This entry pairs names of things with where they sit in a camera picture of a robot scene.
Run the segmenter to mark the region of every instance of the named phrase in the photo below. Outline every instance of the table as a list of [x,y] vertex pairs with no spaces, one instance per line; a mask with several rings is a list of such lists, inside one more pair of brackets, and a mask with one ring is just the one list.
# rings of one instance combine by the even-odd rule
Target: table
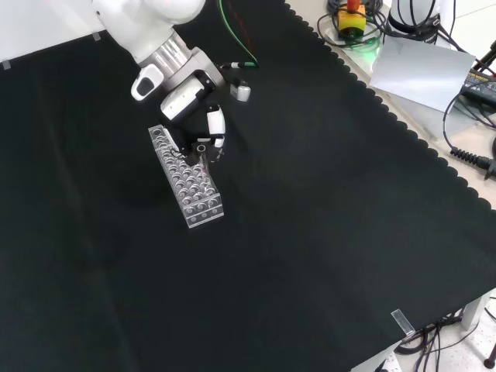
[[[265,7],[265,12],[257,14],[253,3]],[[288,19],[282,4],[258,0],[235,6],[255,25],[270,74],[248,73],[256,92],[251,106],[239,108],[222,99],[223,108],[235,112],[238,122],[229,127],[229,156],[222,168],[213,170],[228,218],[207,229],[185,232],[176,201],[150,151],[146,128],[154,126],[157,117],[129,97],[137,67],[108,37],[103,35],[99,43],[79,40],[33,56],[35,60],[14,61],[12,71],[2,74],[3,84],[18,87],[21,81],[25,87],[2,91],[10,125],[4,127],[1,148],[4,159],[15,162],[1,162],[2,193],[10,196],[3,208],[9,211],[3,235],[11,249],[2,251],[7,257],[0,262],[5,265],[2,272],[21,275],[16,281],[10,277],[9,283],[22,283],[4,289],[12,303],[34,303],[23,308],[27,316],[34,316],[29,311],[36,306],[58,315],[27,329],[23,322],[10,322],[9,340],[0,349],[9,351],[4,357],[11,369],[33,370],[19,366],[13,357],[19,351],[13,348],[32,346],[30,340],[54,327],[52,344],[62,342],[57,351],[69,366],[95,355],[95,360],[83,359],[85,367],[90,361],[99,366],[116,363],[117,355],[125,357],[119,359],[122,364],[145,370],[163,370],[165,363],[192,370],[206,363],[217,370],[352,367],[351,361],[359,363],[373,354],[371,350],[376,353],[401,338],[391,317],[396,308],[404,312],[407,308],[407,317],[417,326],[438,316],[417,301],[430,290],[434,276],[420,284],[407,278],[408,296],[394,288],[391,277],[405,271],[413,277],[420,265],[433,273],[438,265],[422,255],[442,257],[459,249],[465,239],[486,246],[487,221],[477,226],[468,221],[466,229],[453,210],[453,205],[467,211],[474,207],[479,217],[485,217],[483,205],[411,133],[372,105],[370,92],[360,88],[318,40],[309,38],[301,24]],[[209,21],[214,14],[215,5],[209,2],[197,22],[178,32],[216,60],[243,58],[222,25]],[[272,26],[275,21],[281,28]],[[219,36],[216,43],[212,34],[199,32],[205,29],[203,22]],[[288,37],[305,52],[316,53],[316,59],[295,51]],[[274,45],[282,54],[272,53]],[[316,88],[324,98],[312,95]],[[352,93],[379,117],[374,128],[364,112],[343,110],[343,95]],[[26,99],[34,102],[33,111],[23,105]],[[298,111],[300,107],[308,110]],[[370,146],[373,141],[380,146]],[[316,161],[306,161],[308,152],[317,156]],[[319,173],[321,165],[326,169]],[[305,169],[313,184],[292,173],[295,169]],[[432,180],[439,184],[430,184]],[[332,190],[319,194],[322,204],[315,203],[315,189],[310,187],[314,184],[320,186],[317,191]],[[45,191],[41,195],[40,185]],[[16,204],[22,199],[14,192],[18,190],[31,197],[27,217]],[[446,193],[456,197],[452,205],[443,197]],[[433,205],[424,209],[425,200]],[[426,210],[431,214],[421,213]],[[425,218],[417,221],[422,231],[414,231],[408,223],[420,216]],[[436,222],[437,230],[428,219]],[[455,229],[455,235],[449,229]],[[436,239],[443,238],[439,251],[427,250],[434,243],[420,239],[426,232],[438,243]],[[205,242],[211,243],[208,249]],[[87,245],[92,252],[89,262],[76,254],[86,253]],[[402,252],[413,249],[418,254]],[[459,255],[453,257],[453,265],[465,267],[473,280],[479,280],[462,287],[463,298],[478,292],[481,281],[487,285],[496,280],[491,250],[478,250],[479,260],[467,250],[455,251]],[[101,262],[95,262],[96,253],[103,256]],[[47,255],[52,258],[48,264]],[[408,265],[397,265],[405,257]],[[474,266],[481,261],[487,264],[486,271]],[[373,275],[364,277],[364,272]],[[458,275],[447,274],[448,280]],[[52,287],[40,278],[49,278]],[[462,305],[453,296],[442,293],[441,298],[449,304],[440,300],[432,304],[439,312]],[[64,312],[67,303],[69,310]],[[15,319],[16,312],[12,313],[2,313],[0,319]],[[91,339],[96,326],[105,331],[100,343]],[[65,339],[69,331],[83,336],[76,350]],[[357,340],[362,343],[359,348]],[[169,351],[167,359],[164,349]],[[31,360],[44,366],[58,361],[54,351],[36,356]]]
[[[317,28],[317,19],[327,13],[326,2],[323,0],[315,2],[288,0],[287,3],[314,29]],[[457,36],[463,35],[463,29],[455,29],[453,35],[455,40],[457,40]],[[465,35],[464,41],[466,42],[463,46],[470,51],[470,44],[467,41],[468,37],[468,35]],[[484,49],[478,46],[476,52],[481,53],[482,50]],[[365,58],[363,54],[353,51],[344,52],[339,48],[335,48],[333,51],[339,54],[339,57],[346,62],[346,65],[350,67],[351,71],[361,81],[365,83],[370,82],[373,58],[370,58],[370,56]],[[496,182],[484,182],[484,172],[474,169],[462,161],[453,159],[450,156],[450,149],[444,142],[444,139],[436,138],[432,136],[432,133],[425,130],[426,127],[432,127],[433,122],[437,123],[439,128],[442,128],[442,113],[401,97],[391,97],[392,95],[384,91],[375,91],[384,100],[384,103],[389,107],[391,112],[398,116],[399,120],[406,122],[409,128],[417,132],[420,139],[427,141],[430,147],[435,149],[439,154],[442,154],[448,160],[449,165],[455,168],[459,175],[468,181],[469,187],[477,190],[481,198],[488,200],[492,207],[496,208]],[[484,126],[467,118],[457,110],[452,110],[452,113],[449,115],[446,121],[448,128],[452,123],[453,117],[458,125],[457,131],[459,132],[460,128],[463,128],[461,133],[450,137],[453,138],[453,142],[456,144],[455,146],[481,156],[492,157],[491,146],[494,140],[493,133],[488,132]]]
[[[317,27],[317,19],[327,13],[326,2],[317,1],[309,3],[302,0],[288,0],[288,4],[290,4],[291,8],[314,29]],[[388,5],[390,4],[385,2],[386,9],[388,9]],[[360,80],[366,83],[370,82],[372,64],[374,62],[374,57],[372,57],[371,54],[377,55],[378,50],[376,50],[376,52],[360,53],[353,50],[333,48],[333,51],[339,54],[339,57],[345,61],[346,65],[350,67],[351,71],[356,74]],[[417,132],[419,138],[426,140],[430,147],[436,149],[439,154],[442,154],[443,157],[448,160],[449,165],[454,167],[459,172],[459,175],[468,181],[469,186],[475,188],[481,198],[488,200],[491,203],[492,208],[496,208],[496,182],[484,182],[484,173],[481,173],[472,167],[468,167],[464,162],[454,160],[449,155],[450,149],[444,142],[444,139],[436,138],[432,135],[432,130],[430,130],[432,128],[432,122],[437,122],[438,125],[441,126],[442,113],[407,99],[389,95],[387,92],[377,89],[374,90],[377,95],[384,99],[384,104],[386,104],[401,121],[406,122],[410,129]],[[467,118],[457,110],[452,111],[447,122],[455,122],[456,129],[454,132],[456,135],[450,136],[456,141],[459,148],[478,153],[481,156],[492,156],[490,148],[494,136],[492,136],[491,132],[488,133],[488,130],[485,127],[474,120]],[[467,305],[462,325],[468,332],[478,323],[478,319],[484,311],[484,308],[489,301],[489,297],[489,293],[484,294]],[[387,348],[383,353],[380,353],[356,368],[353,368],[352,372],[367,372],[373,370],[381,361],[385,360],[397,346],[398,343]]]

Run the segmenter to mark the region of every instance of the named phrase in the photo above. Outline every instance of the white table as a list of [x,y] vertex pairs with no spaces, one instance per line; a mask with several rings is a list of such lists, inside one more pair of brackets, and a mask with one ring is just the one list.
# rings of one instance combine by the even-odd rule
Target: white table
[[[314,29],[316,29],[317,19],[327,13],[326,0],[287,0],[287,3]],[[391,4],[391,0],[385,0],[385,3]],[[0,0],[0,9],[2,10],[0,12],[0,31],[3,35],[3,42],[0,44],[0,61],[20,57],[36,50],[103,30],[102,25],[93,14],[89,0],[29,0],[29,2]],[[492,25],[494,23],[490,20],[487,24]],[[470,45],[467,45],[467,40],[470,40],[470,37],[463,33],[463,30],[456,29],[453,34],[455,40],[457,40],[457,34],[465,36],[465,39],[461,40],[460,44],[470,51]],[[337,48],[334,51],[339,54],[361,81],[365,83],[370,81],[370,63],[364,63],[357,55],[354,56],[353,52],[346,55]],[[480,47],[477,53],[482,53],[481,51],[485,51],[485,49]],[[428,121],[439,122],[439,126],[441,126],[439,113],[426,108],[427,110],[423,110],[422,114],[419,115],[419,108],[415,106],[417,104],[414,102],[391,97],[381,91],[378,91],[377,95],[383,98],[384,104],[389,106],[390,111],[399,120],[407,123],[408,128],[416,131],[419,138],[426,140],[429,146],[436,150],[441,157],[446,158],[449,165],[468,181],[469,186],[477,190],[482,198],[487,199],[492,207],[496,208],[496,182],[484,182],[483,172],[475,170],[462,161],[453,159],[450,156],[450,149],[444,141],[433,139],[425,131],[425,123]],[[468,124],[473,125],[470,125],[469,129],[451,136],[452,141],[459,148],[481,156],[491,156],[489,149],[496,133],[488,133],[488,129],[476,125],[472,120]],[[465,329],[472,329],[475,326],[481,312],[484,310],[488,297],[489,295],[486,294],[466,307],[466,313],[463,318]],[[373,371],[392,353],[398,344],[399,341],[391,345],[383,353],[354,368],[353,372]]]

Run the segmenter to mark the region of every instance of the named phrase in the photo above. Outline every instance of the cable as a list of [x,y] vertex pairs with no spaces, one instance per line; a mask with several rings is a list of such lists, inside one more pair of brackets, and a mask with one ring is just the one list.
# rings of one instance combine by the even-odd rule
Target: cable
[[437,348],[439,352],[436,359],[436,372],[439,372],[439,362],[441,360],[441,329],[439,329],[439,333],[437,335]]
[[466,161],[467,163],[476,165],[480,169],[484,169],[487,171],[485,180],[489,179],[489,177],[496,177],[496,160],[495,159],[490,159],[488,157],[479,157],[478,155],[474,153],[468,153],[467,151],[458,149],[457,147],[453,146],[448,139],[448,136],[446,135],[446,117],[448,116],[448,111],[450,110],[450,107],[452,106],[453,103],[467,90],[471,89],[473,87],[477,87],[478,85],[483,85],[483,84],[488,84],[491,83],[492,81],[479,81],[478,83],[469,85],[468,87],[462,87],[460,90],[460,93],[456,95],[455,98],[451,100],[449,103],[448,107],[446,108],[446,111],[444,112],[443,116],[443,136],[444,140],[448,144],[448,146],[451,148],[451,154],[454,155],[455,157],[458,157],[461,160]]
[[449,36],[453,35],[453,29],[455,28],[456,22],[456,0],[453,0],[453,23],[451,24],[451,30],[449,31]]
[[449,346],[442,347],[442,348],[440,348],[440,349],[435,349],[435,350],[432,350],[432,351],[430,351],[429,353],[436,353],[436,352],[441,351],[441,350],[446,350],[446,349],[449,349],[449,348],[451,348],[451,347],[453,347],[453,346],[458,345],[459,343],[462,343],[465,339],[467,339],[467,337],[468,337],[468,336],[470,336],[472,333],[474,333],[474,332],[475,332],[475,330],[477,329],[477,327],[478,327],[478,326],[479,326],[479,323],[475,326],[475,328],[474,328],[474,329],[472,329],[472,331],[470,331],[470,333],[469,333],[469,334],[467,334],[465,337],[463,337],[463,338],[462,338],[460,341],[458,341],[457,343],[454,343],[453,345],[449,345]]
[[[446,317],[443,317],[443,319],[441,319],[441,321],[439,321],[439,325],[441,328],[446,327],[446,326],[452,326],[454,324],[461,322],[462,317],[463,317],[463,309],[460,311],[459,315],[456,315],[456,313],[454,312],[453,314],[450,314]],[[400,344],[400,346],[398,346],[396,348],[395,352],[398,354],[401,354],[401,355],[413,355],[413,354],[420,352],[428,345],[427,339],[429,338],[429,334],[430,334],[430,332],[436,330],[436,327],[437,327],[437,325],[430,325],[428,327],[425,327],[424,329],[419,330],[414,335],[412,335],[412,337],[403,341]],[[418,346],[415,346],[412,348],[405,347],[406,344],[412,343],[413,341],[415,341],[421,337],[422,337],[422,341],[420,342],[420,344]]]
[[222,0],[219,0],[219,9],[220,13],[222,16],[222,21],[224,22],[224,26],[227,28],[231,36],[234,38],[234,40],[239,44],[241,48],[250,56],[250,58],[253,60],[253,62],[256,64],[257,67],[259,67],[258,60],[255,58],[254,55],[246,48],[245,44],[241,42],[240,39],[238,39],[238,36],[234,33],[233,29],[231,29],[231,26],[229,25],[229,22],[227,21],[226,14],[224,13],[224,7],[222,6]]
[[[464,53],[467,53],[467,51],[465,49],[463,49],[460,45],[458,45],[456,43],[455,40],[453,40],[453,38],[448,34],[448,32],[444,29],[444,27],[439,24],[438,25],[438,28],[439,28],[439,31],[441,33],[438,33],[438,35],[444,39],[445,41],[447,41],[448,43],[450,43],[451,45],[453,45],[455,48],[457,48],[460,52],[464,52]],[[496,72],[492,71],[492,69],[489,68],[489,66],[487,66],[484,62],[481,62],[480,60],[478,60],[477,58],[475,59],[476,62],[478,62],[485,70],[488,70],[489,72],[491,72],[492,74],[496,74]]]
[[431,343],[431,347],[429,348],[429,352],[425,355],[424,372],[427,371],[427,363],[429,362],[430,352],[432,350],[432,347],[434,346],[434,341],[436,340],[436,337],[438,335],[439,335],[439,326],[436,327],[436,332],[434,333],[434,336],[432,338],[432,343]]
[[467,110],[467,112],[468,112],[469,114],[471,114],[471,115],[472,115],[472,119],[473,119],[473,120],[476,120],[476,121],[478,121],[478,122],[480,122],[480,123],[484,124],[487,128],[496,129],[496,126],[494,125],[494,123],[492,122],[492,120],[491,120],[491,119],[489,119],[489,118],[487,117],[487,115],[485,114],[485,112],[483,111],[482,106],[479,108],[479,111],[480,111],[480,113],[482,114],[482,116],[483,116],[484,118],[488,119],[488,121],[489,121],[489,122],[485,122],[485,121],[484,121],[484,120],[482,120],[479,116],[477,116],[477,115],[476,115],[476,114],[475,114],[475,113],[474,113],[474,112],[473,112],[473,111],[472,111],[472,110],[471,110],[471,109],[470,109],[470,108],[469,108],[469,107],[465,104],[465,102],[463,102],[461,99],[459,99],[459,98],[458,98],[456,101],[457,101],[458,103],[460,103],[460,104],[463,106],[463,108]]
[[496,129],[496,124],[491,120],[489,116],[487,116],[486,112],[484,111],[484,107],[482,107],[482,104],[479,102],[479,112],[481,115],[490,123],[490,127]]
[[[334,13],[336,9],[338,9],[344,3],[341,0],[328,0],[327,1],[327,10],[329,13]],[[384,5],[383,0],[365,0],[362,2],[362,5],[365,5],[365,14],[368,16],[372,15],[374,10],[381,10]]]
[[492,315],[491,312],[489,310],[487,310],[486,308],[484,308],[484,310],[486,311],[486,313],[492,317],[493,320],[496,320],[496,316]]
[[[370,17],[368,17],[367,15],[365,15],[361,12],[357,12],[357,11],[349,10],[349,9],[337,9],[336,13],[333,13],[333,14],[329,13],[329,14],[323,15],[317,21],[317,32],[319,33],[320,37],[323,38],[324,41],[326,43],[328,43],[331,47],[335,46],[335,47],[339,47],[339,48],[347,48],[347,47],[353,47],[356,45],[371,45],[371,44],[376,43],[377,41],[379,41],[381,39],[381,34],[379,36],[374,36],[374,37],[371,37],[371,38],[368,38],[365,40],[357,40],[357,39],[352,38],[352,37],[350,37],[344,33],[341,33],[339,31],[338,25],[336,24],[336,16],[337,16],[338,12],[348,12],[348,13],[353,13],[353,14],[359,14],[359,15],[363,16],[367,22],[372,23],[372,19]],[[334,25],[336,31],[338,32],[338,35],[340,35],[343,39],[348,40],[347,42],[342,43],[342,44],[335,43],[333,40],[328,38],[327,35],[324,35],[322,33],[321,22],[322,22],[322,20],[324,20],[326,18],[330,18],[332,20],[332,24]],[[377,28],[373,29],[372,31],[364,34],[363,36],[369,36],[369,35],[375,33],[377,30],[378,30]]]

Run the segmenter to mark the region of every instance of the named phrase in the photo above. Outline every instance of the red wire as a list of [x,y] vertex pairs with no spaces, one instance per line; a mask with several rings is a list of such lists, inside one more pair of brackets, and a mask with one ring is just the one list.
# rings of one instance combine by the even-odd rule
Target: red wire
[[239,27],[241,28],[241,31],[243,32],[244,36],[246,37],[246,41],[248,42],[248,50],[253,53],[253,46],[251,43],[250,35],[248,35],[248,30],[245,27],[245,23],[243,20],[239,17],[238,13],[233,9],[231,5],[231,1],[228,0],[227,6],[229,8],[229,11],[232,13],[234,16],[234,19],[238,22]]

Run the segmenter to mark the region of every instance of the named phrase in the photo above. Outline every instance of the electronic device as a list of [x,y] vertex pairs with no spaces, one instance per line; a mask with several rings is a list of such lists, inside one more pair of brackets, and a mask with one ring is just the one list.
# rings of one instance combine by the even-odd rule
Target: electronic device
[[463,96],[496,109],[496,79],[472,69],[465,80],[465,87],[484,82],[487,84],[465,90]]

